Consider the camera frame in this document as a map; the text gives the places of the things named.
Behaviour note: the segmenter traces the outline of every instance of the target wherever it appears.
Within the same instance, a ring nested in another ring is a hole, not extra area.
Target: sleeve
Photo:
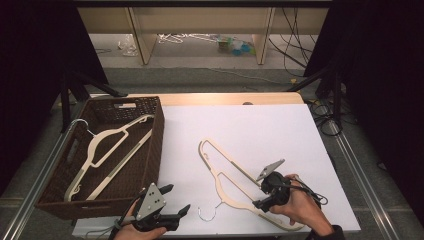
[[[343,229],[339,225],[333,225],[334,233],[327,236],[318,236],[314,231],[311,231],[307,239],[313,240],[345,240]]]

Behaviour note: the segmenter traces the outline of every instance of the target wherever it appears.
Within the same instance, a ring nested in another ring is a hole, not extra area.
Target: aluminum rail
[[[330,126],[334,134],[338,132],[338,127],[335,122],[331,121]],[[390,216],[378,198],[377,193],[361,166],[361,163],[358,161],[358,158],[350,146],[346,135],[342,131],[335,138],[384,239],[400,239]]]
[[[76,115],[76,113],[80,112],[82,107],[82,103],[77,103],[73,115]],[[31,216],[32,211],[34,210],[34,204],[37,201],[38,196],[41,193],[41,190],[43,189],[44,185],[47,183],[47,177],[49,176],[49,173],[54,167],[56,159],[58,158],[58,155],[68,135],[69,131],[66,131],[65,133],[60,133],[58,140],[56,141],[49,157],[47,158],[46,162],[43,165],[43,168],[40,171],[40,174],[38,175],[31,189],[29,190],[29,193],[23,200],[17,213],[10,221],[9,226],[5,231],[5,234],[2,236],[2,239],[19,239],[21,233],[25,228],[26,223],[28,222]]]

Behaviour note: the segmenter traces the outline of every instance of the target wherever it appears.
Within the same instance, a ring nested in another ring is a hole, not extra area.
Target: cable
[[[310,37],[311,37],[311,39],[312,39],[312,41],[314,42],[314,44],[316,44],[317,43],[317,41],[312,37],[312,35],[309,35]]]
[[[314,101],[313,103],[310,103],[311,106],[309,107],[312,115],[315,115],[317,117],[314,117],[315,124],[317,125],[317,128],[321,131],[322,134],[326,136],[335,137],[340,135],[340,133],[343,131],[343,126],[339,121],[334,120],[334,114],[331,113],[330,107],[326,104],[318,105],[316,108],[313,108],[313,105],[316,103]],[[322,111],[323,113],[317,113],[318,109],[324,108]],[[332,130],[325,130],[325,127],[330,127],[330,124],[336,124],[337,130],[334,133]]]
[[[299,64],[300,66],[302,66],[303,68],[306,68],[306,65],[304,65],[303,63],[297,61],[294,57],[288,55],[286,52],[283,52],[280,48],[278,48],[271,40],[271,38],[269,38],[269,42],[277,49],[278,52],[282,53],[285,57],[290,58],[290,60],[292,60],[293,62]]]
[[[281,37],[281,39],[283,39],[283,41],[284,42],[286,42],[287,44],[289,44],[291,47],[294,47],[294,48],[298,48],[298,49],[300,49],[300,50],[303,50],[303,51],[307,51],[307,52],[312,52],[312,50],[309,50],[309,49],[306,49],[306,48],[302,48],[302,47],[300,47],[300,46],[296,46],[296,45],[294,45],[294,44],[292,44],[292,43],[289,43],[284,37],[283,37],[283,34],[280,34],[280,37]]]
[[[164,67],[164,66],[162,66],[162,65],[161,65],[161,67],[162,67],[162,68],[165,68],[165,69],[173,69],[173,68],[188,68],[188,67]],[[258,79],[258,80],[262,80],[262,81],[270,82],[270,83],[275,83],[275,84],[279,84],[279,85],[292,85],[292,83],[290,83],[290,82],[287,82],[287,83],[281,83],[281,82],[273,81],[273,80],[270,80],[270,79],[267,79],[267,78],[261,78],[261,77],[251,77],[251,76],[242,75],[242,74],[239,74],[239,73],[236,73],[236,72],[230,72],[230,71],[218,70],[218,69],[213,69],[213,68],[198,68],[198,69],[207,69],[207,70],[214,71],[214,72],[219,72],[219,73],[233,74],[233,75],[236,75],[236,76],[239,76],[239,77],[243,77],[243,78],[248,78],[248,79]]]
[[[287,50],[288,50],[288,49],[289,49],[289,45],[287,45],[287,46],[286,46],[286,50],[284,51],[284,53],[287,53]],[[286,58],[285,58],[285,57],[283,58],[283,64],[284,64],[284,69],[286,70],[286,72],[288,72],[289,74],[291,74],[291,75],[293,75],[293,76],[296,76],[296,77],[302,77],[302,76],[300,76],[300,75],[297,75],[297,74],[291,73],[291,72],[287,69],[287,66],[286,66]]]
[[[286,185],[286,184],[275,184],[275,186],[282,187],[282,188],[293,188],[293,189],[296,189],[296,190],[303,191],[306,194],[308,194],[309,196],[311,196],[316,202],[319,202],[321,205],[327,205],[328,204],[328,198],[326,198],[325,196],[323,196],[321,194],[315,193],[304,182],[301,182],[301,181],[298,181],[298,180],[292,180],[292,181],[298,182],[301,186]]]
[[[112,229],[113,229],[113,226],[112,226],[112,227],[108,227],[108,228],[106,228],[106,229],[102,229],[102,230],[93,230],[93,231],[88,231],[88,232],[85,234],[85,239],[88,239],[88,235],[89,235],[89,234],[91,234],[91,233],[101,232],[102,234],[100,234],[99,236],[97,236],[96,240],[97,240],[97,239],[100,239],[100,237],[102,237],[102,236],[103,236],[103,235],[105,235],[107,232],[111,231]]]
[[[131,207],[132,207],[132,205],[138,200],[138,199],[140,199],[140,197],[142,196],[142,194],[144,193],[144,191],[145,191],[145,189],[143,189],[141,192],[139,192],[138,194],[137,194],[137,196],[136,197],[134,197],[132,200],[131,200],[131,202],[130,202],[130,204],[128,205],[128,207],[127,207],[127,209],[125,209],[125,211],[124,211],[124,213],[122,214],[122,216],[121,216],[121,218],[119,219],[119,220],[117,220],[117,221],[115,221],[115,225],[114,226],[112,226],[112,227],[110,227],[111,228],[111,233],[110,233],[110,235],[109,235],[109,239],[110,240],[112,240],[112,239],[114,239],[115,238],[115,236],[116,236],[116,234],[118,233],[118,231],[120,230],[120,228],[118,228],[118,227],[122,227],[122,222],[124,221],[124,219],[125,219],[125,217],[127,216],[127,214],[128,214],[128,212],[130,211],[130,209],[131,209]]]
[[[282,8],[282,10],[283,10],[284,17],[285,17],[287,23],[289,24],[289,28],[290,28],[290,31],[291,31],[291,35],[290,35],[290,39],[289,39],[288,43],[289,43],[289,45],[291,44],[291,38],[292,38],[292,36],[294,36],[294,38],[297,40],[297,43],[299,44],[299,48],[301,50],[301,53],[302,53],[302,56],[303,56],[305,62],[308,63],[309,58],[306,55],[304,48],[302,47],[302,43],[300,41],[300,36],[299,36],[299,28],[298,28],[298,25],[297,25],[298,8],[294,8],[294,22],[293,22],[293,25],[291,24],[290,20],[288,19],[287,14],[286,14],[284,8]]]
[[[250,76],[245,76],[245,75],[241,75],[241,74],[238,74],[238,73],[235,73],[235,72],[229,72],[229,71],[216,70],[216,69],[213,69],[213,68],[205,68],[205,69],[208,69],[208,70],[211,70],[211,71],[214,71],[214,72],[234,74],[234,75],[236,75],[236,76],[244,77],[244,78],[249,78],[249,79],[258,79],[258,80],[262,80],[262,81],[266,81],[266,82],[270,82],[270,83],[275,83],[275,84],[280,84],[280,85],[291,84],[291,83],[280,83],[280,82],[275,82],[275,81],[272,81],[272,80],[269,80],[269,79],[266,79],[266,78],[261,78],[261,77],[250,77]]]

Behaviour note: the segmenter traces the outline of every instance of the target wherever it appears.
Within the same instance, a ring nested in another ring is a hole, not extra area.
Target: wooden panel
[[[78,8],[88,33],[130,34],[126,8]]]
[[[328,9],[326,8],[299,8],[297,9],[297,27],[299,35],[318,35],[321,31]],[[289,19],[293,27],[295,11],[293,8],[276,8],[271,34],[291,34]]]
[[[140,20],[138,18],[139,15],[134,13],[136,8],[128,8],[129,19],[133,26],[133,36],[134,42],[137,44],[137,48],[140,50],[140,56],[142,64],[148,64],[150,57],[152,56],[153,47],[156,44],[156,33],[143,33]]]
[[[130,94],[128,97],[159,96],[163,106],[179,105],[255,105],[303,104],[298,93],[173,93],[173,94]]]
[[[258,33],[268,8],[134,8],[143,33]]]
[[[256,61],[258,64],[265,64],[266,50],[268,49],[268,38],[271,29],[271,23],[274,20],[275,8],[268,8],[268,17],[266,19],[266,28],[262,34],[252,34],[253,43],[256,51]]]

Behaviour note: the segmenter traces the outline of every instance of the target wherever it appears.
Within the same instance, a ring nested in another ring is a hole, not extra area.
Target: white table
[[[306,105],[163,106],[163,110],[165,132],[158,185],[174,184],[174,189],[164,195],[167,205],[162,213],[173,214],[191,204],[178,230],[166,233],[165,238],[287,234],[247,210],[226,204],[219,205],[212,221],[200,219],[198,207],[204,218],[210,218],[220,203],[214,178],[198,153],[198,145],[204,138],[214,140],[254,177],[264,166],[285,159],[276,171],[283,175],[298,173],[309,187],[329,199],[323,211],[330,222],[341,225],[345,231],[360,230]],[[220,165],[222,159],[216,151],[207,145],[205,151],[210,161],[218,164],[214,167],[222,166],[231,175],[235,174],[237,182],[257,199],[266,197],[251,182],[238,176],[237,170]],[[232,198],[250,201],[226,179],[222,183]],[[105,229],[113,225],[114,219],[80,219],[73,235],[84,236],[87,231]],[[310,229],[304,227],[299,231]]]

